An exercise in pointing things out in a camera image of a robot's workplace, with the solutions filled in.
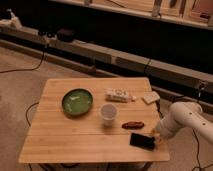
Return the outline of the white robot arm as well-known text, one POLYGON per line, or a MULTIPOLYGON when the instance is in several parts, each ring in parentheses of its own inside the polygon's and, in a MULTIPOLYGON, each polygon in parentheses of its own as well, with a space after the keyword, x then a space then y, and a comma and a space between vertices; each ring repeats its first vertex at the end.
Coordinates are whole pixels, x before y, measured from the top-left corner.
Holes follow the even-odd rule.
POLYGON ((202 116, 202 107, 195 102, 175 102, 154 127, 154 131, 164 139, 173 138, 177 132, 189 127, 213 144, 213 122, 202 116))

